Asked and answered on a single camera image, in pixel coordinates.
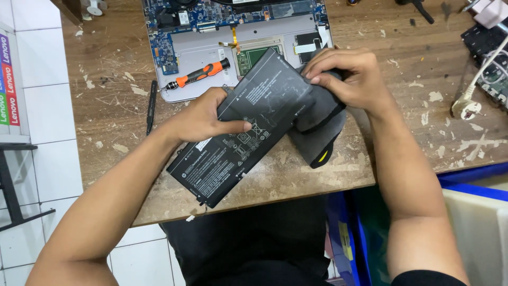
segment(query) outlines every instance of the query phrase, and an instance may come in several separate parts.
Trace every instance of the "screwdriver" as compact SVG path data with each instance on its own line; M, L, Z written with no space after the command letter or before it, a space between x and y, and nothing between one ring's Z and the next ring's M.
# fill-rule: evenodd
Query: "screwdriver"
M212 64L206 65L206 67L194 71L186 76L177 77L175 81L168 83L165 87L161 88L159 91L165 90L173 90L177 87L184 87L186 84L203 79L207 76L214 75L223 69L227 69L231 65L229 64L228 58L224 58L224 60Z

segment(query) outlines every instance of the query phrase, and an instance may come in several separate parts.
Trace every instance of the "black pry tool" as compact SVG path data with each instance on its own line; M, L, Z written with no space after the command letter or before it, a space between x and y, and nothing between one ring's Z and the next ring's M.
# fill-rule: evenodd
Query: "black pry tool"
M420 12L420 14L422 14L422 16L425 18L425 20L427 20L427 22L429 22L429 24L434 24L434 18L432 18L432 16L430 16L430 14L427 13L427 11L425 11L425 9L423 8L422 2L423 2L423 0L395 0L395 3L397 3L399 5L406 5L409 3L413 3L413 5L416 7L416 9L418 9L418 12Z
M150 134L153 126L153 118L155 115L155 99L157 98L157 81L152 81L150 87L150 99L148 100L148 111L146 113L146 136Z

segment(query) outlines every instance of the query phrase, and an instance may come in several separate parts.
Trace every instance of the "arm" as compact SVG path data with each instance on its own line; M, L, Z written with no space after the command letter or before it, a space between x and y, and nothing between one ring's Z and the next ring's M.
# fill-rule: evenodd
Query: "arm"
M331 68L351 75L339 81L321 73ZM379 188L391 215L387 261L391 278L424 269L468 284L439 181L384 85L374 54L366 49L327 49L302 72L311 83L367 113Z
M134 221L175 148L182 141L250 129L248 122L217 120L217 107L224 98L221 88L210 88L93 183L63 216L26 285L117 284L106 257Z

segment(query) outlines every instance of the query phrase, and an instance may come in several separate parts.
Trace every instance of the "black stand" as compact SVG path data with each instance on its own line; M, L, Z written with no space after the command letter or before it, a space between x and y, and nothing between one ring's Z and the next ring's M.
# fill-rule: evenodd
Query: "black stand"
M0 144L0 189L4 192L5 202L7 204L7 209L9 210L9 216L11 217L11 224L0 227L0 232L56 211L53 209L29 218L23 218L23 215L21 214L18 196L16 195L16 190L14 189L14 184L12 182L11 173L9 172L9 166L7 165L4 151L35 149L37 149L37 146L31 144Z

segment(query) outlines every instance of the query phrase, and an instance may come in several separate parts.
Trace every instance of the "blue circuit board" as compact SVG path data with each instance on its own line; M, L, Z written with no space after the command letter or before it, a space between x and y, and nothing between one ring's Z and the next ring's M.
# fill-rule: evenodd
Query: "blue circuit board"
M178 61L173 49L171 34L182 32L205 33L220 26L238 25L292 16L312 14L316 25L328 24L324 0L301 0L283 4L263 6L262 10L236 13L231 6L210 0L199 0L186 10L172 9L169 0L141 0L148 28L152 54L157 67L164 75L178 73ZM172 25L161 25L162 21L173 21Z

